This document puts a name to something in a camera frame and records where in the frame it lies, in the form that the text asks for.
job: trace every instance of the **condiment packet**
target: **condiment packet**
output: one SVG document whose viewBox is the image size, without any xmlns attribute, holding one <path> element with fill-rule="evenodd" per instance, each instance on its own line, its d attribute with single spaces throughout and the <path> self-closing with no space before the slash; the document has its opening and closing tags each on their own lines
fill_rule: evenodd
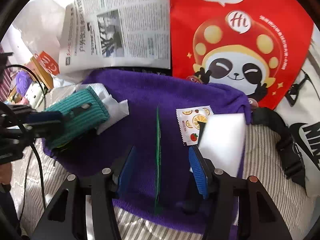
<svg viewBox="0 0 320 240">
<path fill-rule="evenodd" d="M 199 122 L 207 122 L 207 117 L 213 114 L 210 106 L 198 106 L 185 109 L 176 109 L 182 141 L 185 145 L 198 143 L 200 131 Z"/>
</svg>

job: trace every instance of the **yellow spot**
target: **yellow spot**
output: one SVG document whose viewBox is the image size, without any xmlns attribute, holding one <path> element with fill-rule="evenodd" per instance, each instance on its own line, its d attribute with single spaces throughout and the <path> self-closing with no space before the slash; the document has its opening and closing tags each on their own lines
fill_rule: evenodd
<svg viewBox="0 0 320 240">
<path fill-rule="evenodd" d="M 206 47 L 203 43 L 198 43 L 196 45 L 196 52 L 200 55 L 200 56 L 203 56 L 206 52 Z"/>
<path fill-rule="evenodd" d="M 271 51 L 273 51 L 273 41 L 268 35 L 265 34 L 261 34 L 257 37 L 257 46 L 258 49 L 264 54 L 269 54 Z"/>
<path fill-rule="evenodd" d="M 266 78 L 264 82 L 267 84 L 267 88 L 268 88 L 268 87 L 271 87 L 275 81 L 276 81 L 275 78 Z"/>
<path fill-rule="evenodd" d="M 279 65 L 279 60 L 276 57 L 272 57 L 269 60 L 269 68 L 276 68 Z"/>
<path fill-rule="evenodd" d="M 193 71 L 196 73 L 196 72 L 198 72 L 198 71 L 200 71 L 200 68 L 201 68 L 201 65 L 199 65 L 199 64 L 193 64 Z"/>
<path fill-rule="evenodd" d="M 210 25 L 204 30 L 204 38 L 211 44 L 216 44 L 222 39 L 222 30 L 217 25 Z"/>
</svg>

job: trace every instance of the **cartoon panda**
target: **cartoon panda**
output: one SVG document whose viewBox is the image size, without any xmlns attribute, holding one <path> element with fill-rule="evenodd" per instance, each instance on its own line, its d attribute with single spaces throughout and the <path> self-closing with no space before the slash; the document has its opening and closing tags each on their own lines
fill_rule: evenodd
<svg viewBox="0 0 320 240">
<path fill-rule="evenodd" d="M 235 23 L 228 22 L 234 18 Z M 201 24 L 194 35 L 193 49 L 194 76 L 201 73 L 202 83 L 229 85 L 256 101 L 264 98 L 275 82 L 270 69 L 275 70 L 274 76 L 283 55 L 275 34 L 240 11 Z"/>
</svg>

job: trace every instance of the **teal corduroy pouch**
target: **teal corduroy pouch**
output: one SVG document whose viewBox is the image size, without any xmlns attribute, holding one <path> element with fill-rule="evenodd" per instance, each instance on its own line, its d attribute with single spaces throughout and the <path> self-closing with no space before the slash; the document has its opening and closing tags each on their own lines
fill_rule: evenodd
<svg viewBox="0 0 320 240">
<path fill-rule="evenodd" d="M 91 87 L 64 98 L 45 111 L 60 111 L 65 119 L 64 133 L 53 140 L 46 140 L 49 150 L 68 143 L 109 119 L 107 109 Z"/>
</svg>

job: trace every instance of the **striped curtain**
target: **striped curtain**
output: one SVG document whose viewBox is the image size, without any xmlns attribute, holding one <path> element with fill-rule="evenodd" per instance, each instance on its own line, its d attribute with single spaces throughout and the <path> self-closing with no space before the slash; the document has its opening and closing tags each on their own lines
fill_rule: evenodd
<svg viewBox="0 0 320 240">
<path fill-rule="evenodd" d="M 0 45 L 0 53 L 4 53 L 4 50 L 2 46 Z M 12 81 L 11 78 L 11 71 L 10 69 L 6 69 L 2 75 L 2 78 L 0 77 L 0 100 L 2 102 L 7 100 L 7 97 L 10 93 L 10 84 Z"/>
</svg>

